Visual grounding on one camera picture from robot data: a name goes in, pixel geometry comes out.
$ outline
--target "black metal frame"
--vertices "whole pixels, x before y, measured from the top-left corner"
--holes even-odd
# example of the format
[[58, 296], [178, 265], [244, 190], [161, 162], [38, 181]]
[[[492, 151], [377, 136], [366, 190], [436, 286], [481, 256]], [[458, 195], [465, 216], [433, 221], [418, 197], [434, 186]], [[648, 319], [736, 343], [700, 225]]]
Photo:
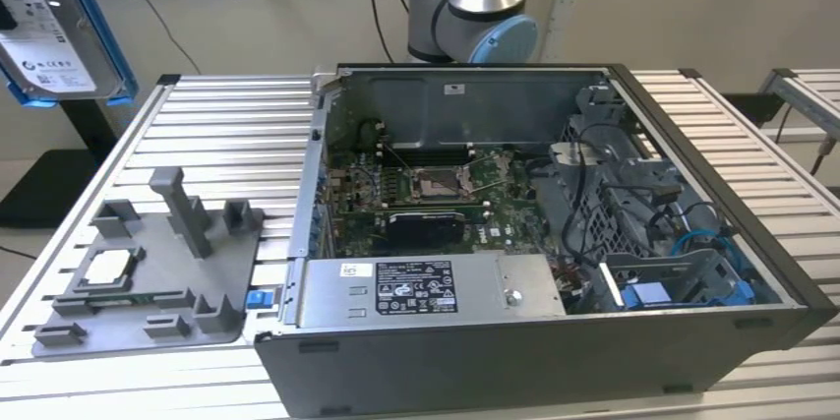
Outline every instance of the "black metal frame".
[[41, 155], [0, 202], [0, 226], [56, 228], [117, 144], [96, 100], [61, 100], [58, 106], [86, 149], [49, 150]]

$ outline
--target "blue cable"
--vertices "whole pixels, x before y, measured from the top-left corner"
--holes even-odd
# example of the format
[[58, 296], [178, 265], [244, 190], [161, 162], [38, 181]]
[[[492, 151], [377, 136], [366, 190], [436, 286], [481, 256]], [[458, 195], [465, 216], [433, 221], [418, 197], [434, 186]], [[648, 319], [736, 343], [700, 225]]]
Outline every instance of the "blue cable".
[[677, 253], [680, 253], [680, 248], [682, 248], [682, 245], [685, 244], [685, 242], [690, 240], [692, 238], [694, 238], [696, 236], [713, 236], [716, 238], [717, 232], [710, 231], [710, 230], [689, 231], [686, 234], [684, 234], [680, 237], [677, 242], [673, 244], [673, 247], [670, 248], [670, 256], [677, 256]]
[[670, 256], [676, 256], [677, 253], [680, 253], [680, 249], [682, 248], [682, 245], [685, 244], [685, 242], [689, 241], [696, 236], [713, 236], [717, 239], [717, 241], [722, 243], [725, 250], [732, 254], [732, 258], [734, 259], [734, 263], [736, 263], [734, 271], [740, 271], [740, 269], [742, 268], [740, 253], [734, 249], [734, 246], [732, 246], [732, 243], [729, 242], [729, 240], [722, 238], [720, 235], [717, 235], [714, 231], [710, 231], [710, 230], [694, 230], [684, 234], [677, 240], [677, 242], [673, 244], [673, 247], [670, 248]]

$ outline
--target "blue latch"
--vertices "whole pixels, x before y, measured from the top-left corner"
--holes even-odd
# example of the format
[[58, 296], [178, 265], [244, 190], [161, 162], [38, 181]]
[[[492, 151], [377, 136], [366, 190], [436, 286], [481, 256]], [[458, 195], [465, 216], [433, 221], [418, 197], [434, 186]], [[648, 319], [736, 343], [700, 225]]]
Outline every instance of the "blue latch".
[[245, 296], [245, 309], [270, 309], [274, 305], [274, 292], [269, 290], [249, 290]]

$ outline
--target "aluminum workbench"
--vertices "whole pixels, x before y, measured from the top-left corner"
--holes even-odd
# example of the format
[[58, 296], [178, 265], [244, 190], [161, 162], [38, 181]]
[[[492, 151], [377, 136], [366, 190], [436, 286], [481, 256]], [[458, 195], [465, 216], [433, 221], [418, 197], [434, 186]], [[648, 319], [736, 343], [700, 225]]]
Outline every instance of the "aluminum workbench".
[[774, 93], [840, 140], [840, 69], [776, 69], [758, 92]]
[[[676, 124], [840, 305], [840, 203], [698, 78], [634, 72]], [[0, 418], [142, 416], [282, 418], [286, 412], [248, 345], [270, 309], [248, 313], [230, 344], [44, 362], [33, 330], [49, 315], [96, 231], [102, 199], [165, 211], [144, 184], [158, 165], [185, 170], [208, 209], [246, 198], [268, 219], [252, 285], [285, 279], [288, 239], [309, 120], [309, 77], [185, 76], [158, 85], [117, 148], [0, 312]], [[445, 418], [840, 417], [840, 320], [788, 351], [753, 356], [702, 395], [445, 414]]]

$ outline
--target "sticker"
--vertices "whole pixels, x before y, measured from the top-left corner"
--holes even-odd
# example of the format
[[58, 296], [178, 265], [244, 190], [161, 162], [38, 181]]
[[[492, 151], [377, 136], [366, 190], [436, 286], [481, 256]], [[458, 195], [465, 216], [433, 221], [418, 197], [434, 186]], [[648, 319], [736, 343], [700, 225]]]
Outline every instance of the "sticker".
[[446, 84], [444, 86], [444, 95], [464, 95], [466, 92], [465, 84]]
[[26, 81], [56, 93], [96, 90], [46, 1], [2, 0], [2, 3], [17, 27], [0, 31], [0, 45]]
[[458, 311], [450, 261], [377, 263], [381, 315], [450, 314]]
[[372, 275], [372, 263], [341, 263], [341, 277], [370, 277]]

